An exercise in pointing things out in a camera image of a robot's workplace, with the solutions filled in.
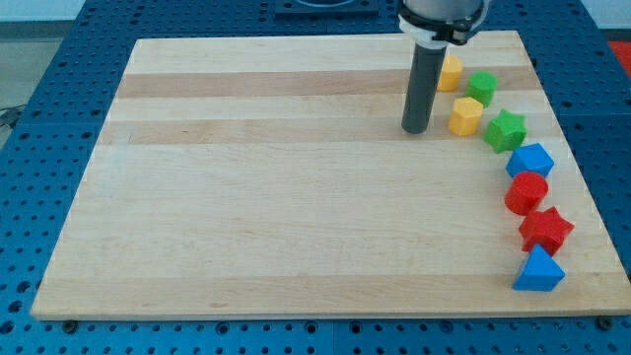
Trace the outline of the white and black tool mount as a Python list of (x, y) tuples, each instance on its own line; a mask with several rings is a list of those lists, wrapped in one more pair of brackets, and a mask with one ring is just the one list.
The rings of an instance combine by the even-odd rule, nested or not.
[(399, 28), (420, 46), (465, 45), (479, 31), (489, 4), (399, 4)]

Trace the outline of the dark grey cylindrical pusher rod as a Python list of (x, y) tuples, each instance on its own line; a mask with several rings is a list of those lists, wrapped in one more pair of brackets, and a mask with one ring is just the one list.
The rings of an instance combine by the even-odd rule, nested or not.
[(446, 49), (415, 45), (401, 127), (410, 134), (424, 133), (429, 125)]

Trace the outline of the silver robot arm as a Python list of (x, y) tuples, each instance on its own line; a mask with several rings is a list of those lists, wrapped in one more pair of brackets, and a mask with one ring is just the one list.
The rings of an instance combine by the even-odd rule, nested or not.
[(475, 36), (490, 0), (401, 0), (400, 30), (414, 41), (401, 127), (410, 134), (426, 131), (438, 90), (447, 47), (465, 45)]

